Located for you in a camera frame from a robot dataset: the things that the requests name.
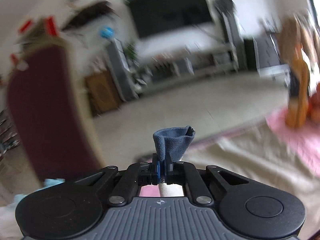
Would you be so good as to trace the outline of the orange juice bottle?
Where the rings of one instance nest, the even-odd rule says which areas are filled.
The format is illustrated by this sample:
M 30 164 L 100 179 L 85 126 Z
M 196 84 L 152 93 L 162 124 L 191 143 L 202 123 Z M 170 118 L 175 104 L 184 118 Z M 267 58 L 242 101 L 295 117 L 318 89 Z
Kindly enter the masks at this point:
M 310 72 L 303 59 L 302 45 L 295 45 L 292 62 L 290 63 L 289 103 L 285 118 L 286 125 L 291 129 L 301 128 L 309 110 Z

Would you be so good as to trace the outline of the metal tv stand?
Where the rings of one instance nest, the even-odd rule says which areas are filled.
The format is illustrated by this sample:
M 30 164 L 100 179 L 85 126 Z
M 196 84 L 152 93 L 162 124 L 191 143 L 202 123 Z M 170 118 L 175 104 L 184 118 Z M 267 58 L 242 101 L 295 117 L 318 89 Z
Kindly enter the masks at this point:
M 238 70 L 236 48 L 228 43 L 212 49 L 182 48 L 142 59 L 132 77 L 135 92 L 142 95 Z

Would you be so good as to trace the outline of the light blue cloth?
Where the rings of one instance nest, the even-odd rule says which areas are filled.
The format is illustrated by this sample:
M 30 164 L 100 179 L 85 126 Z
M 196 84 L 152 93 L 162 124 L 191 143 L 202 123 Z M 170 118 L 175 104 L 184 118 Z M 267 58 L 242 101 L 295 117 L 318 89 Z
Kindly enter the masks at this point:
M 36 189 L 35 191 L 33 191 L 31 193 L 28 193 L 28 194 L 17 194 L 17 195 L 15 195 L 13 203 L 15 205 L 17 205 L 23 198 L 25 198 L 26 196 L 28 196 L 28 195 L 30 195 L 32 193 L 35 193 L 37 191 L 41 191 L 41 190 L 44 190 L 44 189 L 47 189 L 49 187 L 53 187 L 53 186 L 56 186 L 56 185 L 59 185 L 59 184 L 62 184 L 64 182 L 65 182 L 65 179 L 62 179 L 62 178 L 45 179 L 42 188 Z

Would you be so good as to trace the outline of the red door couplet banner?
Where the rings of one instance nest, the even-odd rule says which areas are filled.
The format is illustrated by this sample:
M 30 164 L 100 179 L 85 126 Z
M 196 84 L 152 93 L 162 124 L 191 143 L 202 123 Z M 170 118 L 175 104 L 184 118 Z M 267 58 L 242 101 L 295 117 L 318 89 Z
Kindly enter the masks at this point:
M 53 16 L 45 19 L 46 33 L 50 36 L 57 37 L 59 35 Z

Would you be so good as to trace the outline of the wall-mounted black television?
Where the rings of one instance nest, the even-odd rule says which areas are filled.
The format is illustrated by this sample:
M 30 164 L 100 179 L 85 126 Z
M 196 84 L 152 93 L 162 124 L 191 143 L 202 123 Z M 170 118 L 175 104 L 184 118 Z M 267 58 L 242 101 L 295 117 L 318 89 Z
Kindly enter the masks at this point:
M 213 20 L 207 0 L 132 0 L 129 9 L 140 38 Z

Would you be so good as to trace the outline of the dark drawer cabinet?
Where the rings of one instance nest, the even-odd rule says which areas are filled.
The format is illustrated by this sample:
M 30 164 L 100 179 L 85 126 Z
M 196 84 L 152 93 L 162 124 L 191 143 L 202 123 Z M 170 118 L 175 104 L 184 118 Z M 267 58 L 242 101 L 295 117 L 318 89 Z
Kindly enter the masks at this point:
M 260 77 L 287 75 L 289 67 L 281 62 L 276 41 L 271 36 L 250 37 L 244 39 L 247 69 L 257 72 Z

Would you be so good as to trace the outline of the brown wooden cabinet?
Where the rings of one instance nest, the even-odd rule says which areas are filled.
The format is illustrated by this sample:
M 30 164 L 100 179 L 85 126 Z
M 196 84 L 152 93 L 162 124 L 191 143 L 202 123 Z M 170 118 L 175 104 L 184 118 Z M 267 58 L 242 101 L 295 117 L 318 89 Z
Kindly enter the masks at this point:
M 93 115 L 116 110 L 123 103 L 109 70 L 86 76 L 85 85 Z

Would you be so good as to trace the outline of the green potted plant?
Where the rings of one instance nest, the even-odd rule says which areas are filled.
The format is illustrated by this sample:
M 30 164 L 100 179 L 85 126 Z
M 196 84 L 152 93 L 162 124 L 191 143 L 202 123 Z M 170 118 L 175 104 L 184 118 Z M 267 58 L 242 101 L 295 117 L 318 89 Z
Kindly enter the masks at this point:
M 138 53 L 136 51 L 136 43 L 134 41 L 125 44 L 124 54 L 129 63 L 139 65 Z

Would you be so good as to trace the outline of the dark animal figure on shelf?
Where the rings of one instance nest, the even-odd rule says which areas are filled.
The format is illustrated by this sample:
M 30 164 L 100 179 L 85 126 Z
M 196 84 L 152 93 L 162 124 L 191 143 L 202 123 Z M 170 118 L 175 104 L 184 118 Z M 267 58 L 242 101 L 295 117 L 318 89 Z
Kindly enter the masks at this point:
M 101 17 L 110 16 L 112 14 L 116 13 L 110 7 L 110 2 L 100 0 L 79 10 L 61 27 L 61 31 L 65 32 L 80 29 Z

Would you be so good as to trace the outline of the pink dog-print towel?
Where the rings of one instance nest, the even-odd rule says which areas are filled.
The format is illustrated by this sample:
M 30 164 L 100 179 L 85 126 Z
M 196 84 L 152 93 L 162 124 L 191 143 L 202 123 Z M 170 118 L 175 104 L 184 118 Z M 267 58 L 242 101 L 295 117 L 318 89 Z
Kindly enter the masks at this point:
M 303 151 L 311 154 L 319 153 L 319 128 L 311 123 L 307 123 L 304 127 L 298 130 L 289 129 L 284 124 L 284 117 L 284 110 L 276 111 L 264 119 L 250 121 L 220 134 L 212 135 L 206 139 L 218 139 L 225 135 L 230 136 L 239 130 L 250 128 L 261 122 L 267 122 L 269 128 L 283 141 L 293 146 L 299 154 L 302 154 Z

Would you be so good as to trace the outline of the maroon banquet chair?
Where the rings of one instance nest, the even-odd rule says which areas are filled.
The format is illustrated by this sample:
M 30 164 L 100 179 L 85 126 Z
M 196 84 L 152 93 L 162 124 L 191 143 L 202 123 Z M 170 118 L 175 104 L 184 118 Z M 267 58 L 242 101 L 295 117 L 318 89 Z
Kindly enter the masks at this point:
M 105 163 L 84 81 L 71 46 L 60 37 L 31 45 L 7 86 L 7 107 L 23 149 L 41 181 L 72 180 Z

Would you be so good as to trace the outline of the beige fleece coat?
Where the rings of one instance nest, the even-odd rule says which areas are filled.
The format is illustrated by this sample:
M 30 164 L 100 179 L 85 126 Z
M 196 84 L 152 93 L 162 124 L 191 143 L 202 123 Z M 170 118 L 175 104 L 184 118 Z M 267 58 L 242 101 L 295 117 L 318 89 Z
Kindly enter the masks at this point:
M 319 64 L 319 33 L 313 17 L 306 9 L 289 14 L 283 20 L 278 47 L 285 63 L 292 64 L 296 46 L 301 46 L 312 65 Z

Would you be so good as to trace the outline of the left grey tower speaker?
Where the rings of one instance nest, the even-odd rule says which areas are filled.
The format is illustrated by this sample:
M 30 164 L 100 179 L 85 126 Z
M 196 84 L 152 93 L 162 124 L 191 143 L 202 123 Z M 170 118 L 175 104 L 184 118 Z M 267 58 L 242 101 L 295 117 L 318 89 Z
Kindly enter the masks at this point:
M 124 102 L 136 100 L 138 94 L 135 91 L 135 84 L 129 65 L 127 64 L 121 42 L 118 39 L 113 38 L 105 46 L 104 58 L 121 100 Z

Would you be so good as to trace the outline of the front red apple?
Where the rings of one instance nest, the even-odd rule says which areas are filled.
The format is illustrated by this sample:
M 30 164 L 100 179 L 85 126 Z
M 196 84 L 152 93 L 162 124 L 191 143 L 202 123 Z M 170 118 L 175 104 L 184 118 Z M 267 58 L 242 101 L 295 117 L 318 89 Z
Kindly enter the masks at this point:
M 319 125 L 320 122 L 320 106 L 319 106 L 319 96 L 320 96 L 320 86 L 317 84 L 316 92 L 310 97 L 309 100 L 309 118 L 310 120 Z

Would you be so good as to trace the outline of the beige garment with navy trim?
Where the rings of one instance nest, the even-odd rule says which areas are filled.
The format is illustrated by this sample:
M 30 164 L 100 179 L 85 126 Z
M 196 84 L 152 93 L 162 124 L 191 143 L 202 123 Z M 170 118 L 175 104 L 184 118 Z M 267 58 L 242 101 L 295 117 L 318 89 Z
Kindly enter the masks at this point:
M 319 236 L 319 153 L 299 154 L 267 122 L 195 142 L 182 160 L 200 169 L 216 165 L 295 195 L 306 208 L 300 239 Z

